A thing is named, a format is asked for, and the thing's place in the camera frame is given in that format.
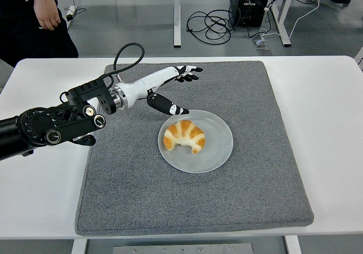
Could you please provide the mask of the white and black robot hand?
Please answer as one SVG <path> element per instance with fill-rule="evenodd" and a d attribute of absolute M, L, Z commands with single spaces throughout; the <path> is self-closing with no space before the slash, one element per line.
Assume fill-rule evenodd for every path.
<path fill-rule="evenodd" d="M 170 66 L 149 74 L 133 83 L 117 83 L 112 87 L 115 95 L 114 102 L 119 109 L 131 108 L 137 100 L 146 99 L 147 104 L 167 115 L 186 115 L 189 110 L 183 109 L 156 91 L 170 81 L 190 82 L 197 80 L 195 72 L 202 72 L 202 68 L 183 65 Z"/>

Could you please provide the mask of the person's hand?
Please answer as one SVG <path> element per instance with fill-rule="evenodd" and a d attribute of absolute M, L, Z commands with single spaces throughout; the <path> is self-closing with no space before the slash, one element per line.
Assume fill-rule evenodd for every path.
<path fill-rule="evenodd" d="M 54 31 L 61 24 L 58 8 L 54 0 L 35 0 L 34 11 L 43 29 Z"/>

